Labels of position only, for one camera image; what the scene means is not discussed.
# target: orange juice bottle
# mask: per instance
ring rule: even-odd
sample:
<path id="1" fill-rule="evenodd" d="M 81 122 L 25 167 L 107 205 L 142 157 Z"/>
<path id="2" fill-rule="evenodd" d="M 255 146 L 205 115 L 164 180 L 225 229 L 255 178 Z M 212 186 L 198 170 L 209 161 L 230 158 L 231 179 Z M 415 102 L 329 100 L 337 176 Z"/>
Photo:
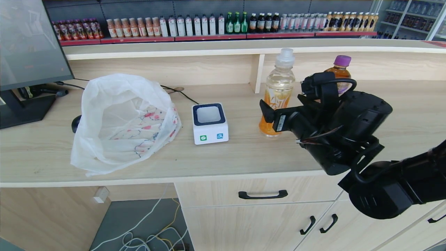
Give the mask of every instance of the orange juice bottle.
<path id="1" fill-rule="evenodd" d="M 328 68 L 325 71 L 334 72 L 334 75 L 337 79 L 350 79 L 351 75 L 347 71 L 347 66 L 350 65 L 351 57 L 338 55 L 334 60 L 334 66 L 332 68 Z M 338 83 L 338 94 L 341 95 L 346 92 L 349 88 L 349 83 L 339 82 Z"/>
<path id="2" fill-rule="evenodd" d="M 293 84 L 296 81 L 291 71 L 294 64 L 293 49 L 283 48 L 276 57 L 276 68 L 266 78 L 266 90 L 264 101 L 274 110 L 285 108 L 288 105 Z M 278 136 L 272 123 L 267 123 L 265 118 L 259 123 L 260 131 L 268 137 Z"/>

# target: white bottle cap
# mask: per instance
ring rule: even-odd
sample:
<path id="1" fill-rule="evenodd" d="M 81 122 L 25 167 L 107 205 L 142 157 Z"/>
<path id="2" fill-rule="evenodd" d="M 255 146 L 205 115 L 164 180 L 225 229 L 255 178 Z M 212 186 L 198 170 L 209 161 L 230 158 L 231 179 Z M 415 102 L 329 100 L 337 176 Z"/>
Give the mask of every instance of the white bottle cap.
<path id="1" fill-rule="evenodd" d="M 293 49 L 282 48 L 280 54 L 276 57 L 276 66 L 286 68 L 293 67 L 294 59 Z"/>

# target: drawer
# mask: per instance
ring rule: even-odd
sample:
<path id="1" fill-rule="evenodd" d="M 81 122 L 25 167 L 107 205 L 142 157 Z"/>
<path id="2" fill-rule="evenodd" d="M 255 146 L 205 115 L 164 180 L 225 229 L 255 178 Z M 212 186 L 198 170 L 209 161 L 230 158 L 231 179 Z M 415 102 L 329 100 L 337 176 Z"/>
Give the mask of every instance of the drawer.
<path id="1" fill-rule="evenodd" d="M 319 175 L 252 180 L 176 182 L 175 188 L 183 208 L 334 201 L 341 192 L 341 188 L 337 184 L 342 177 L 343 175 Z M 282 194 L 282 196 L 285 194 L 284 192 L 279 193 L 280 190 L 286 190 L 287 195 L 284 197 L 278 196 L 279 194 Z M 239 192 L 246 192 L 246 194 L 242 194 L 242 197 L 257 198 L 242 199 L 239 198 Z"/>

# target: plastic bag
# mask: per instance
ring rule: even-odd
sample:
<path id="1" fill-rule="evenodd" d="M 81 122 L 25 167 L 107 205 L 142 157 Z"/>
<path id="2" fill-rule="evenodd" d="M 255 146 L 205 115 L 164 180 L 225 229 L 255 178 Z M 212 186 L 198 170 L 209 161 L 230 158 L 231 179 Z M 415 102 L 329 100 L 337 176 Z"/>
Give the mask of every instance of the plastic bag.
<path id="1" fill-rule="evenodd" d="M 91 80 L 82 95 L 71 164 L 87 176 L 107 174 L 149 158 L 181 128 L 168 93 L 141 76 Z"/>

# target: drawer handle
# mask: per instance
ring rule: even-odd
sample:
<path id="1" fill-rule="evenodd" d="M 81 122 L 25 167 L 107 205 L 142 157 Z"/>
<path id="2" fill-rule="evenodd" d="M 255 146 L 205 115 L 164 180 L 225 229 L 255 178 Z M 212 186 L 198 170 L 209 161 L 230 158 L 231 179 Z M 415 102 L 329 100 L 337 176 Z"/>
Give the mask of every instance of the drawer handle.
<path id="1" fill-rule="evenodd" d="M 430 218 L 429 220 L 427 220 L 427 222 L 429 222 L 429 223 L 436 223 L 436 222 L 439 222 L 439 221 L 440 221 L 441 219 L 443 219 L 444 217 L 446 217 L 446 214 L 443 215 L 443 217 L 439 218 L 438 220 L 434 220 L 434 219 Z"/>
<path id="2" fill-rule="evenodd" d="M 308 233 L 308 231 L 311 229 L 311 227 L 316 223 L 316 218 L 312 215 L 310 216 L 310 226 L 307 228 L 307 230 L 303 230 L 301 229 L 301 235 L 306 235 L 306 233 Z"/>
<path id="3" fill-rule="evenodd" d="M 276 196 L 266 196 L 266 197 L 251 197 L 248 195 L 247 192 L 240 191 L 239 192 L 239 198 L 244 200 L 266 200 L 266 199 L 279 199 L 283 197 L 287 197 L 288 192 L 286 190 L 280 190 L 279 194 Z"/>
<path id="4" fill-rule="evenodd" d="M 319 229 L 319 231 L 321 231 L 321 234 L 325 234 L 326 232 L 328 232 L 328 230 L 330 230 L 330 228 L 332 226 L 335 225 L 335 223 L 338 221 L 338 216 L 334 213 L 332 216 L 333 218 L 333 222 L 331 223 L 331 225 L 327 228 L 327 230 L 325 230 L 323 227 L 321 227 L 321 229 Z"/>

